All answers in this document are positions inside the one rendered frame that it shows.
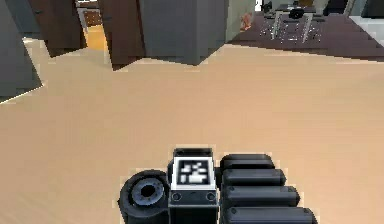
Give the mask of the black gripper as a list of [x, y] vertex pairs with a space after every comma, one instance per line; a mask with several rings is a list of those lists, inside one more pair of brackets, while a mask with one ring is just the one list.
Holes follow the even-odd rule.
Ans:
[[118, 199], [124, 224], [168, 224], [168, 192], [164, 171], [144, 170], [130, 177]]

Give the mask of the white frame table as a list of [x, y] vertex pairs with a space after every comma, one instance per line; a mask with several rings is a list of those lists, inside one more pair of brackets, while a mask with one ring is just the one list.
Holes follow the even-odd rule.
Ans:
[[302, 18], [291, 19], [289, 13], [292, 9], [294, 8], [286, 8], [276, 11], [271, 33], [271, 38], [273, 40], [278, 40], [280, 43], [287, 41], [304, 43], [306, 41], [315, 11], [303, 8], [304, 15]]

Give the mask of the dark brown room door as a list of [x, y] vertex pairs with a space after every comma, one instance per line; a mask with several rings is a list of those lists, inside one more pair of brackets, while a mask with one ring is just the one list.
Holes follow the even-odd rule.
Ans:
[[75, 0], [28, 0], [51, 58], [87, 47]]
[[114, 71], [145, 56], [140, 0], [98, 0]]

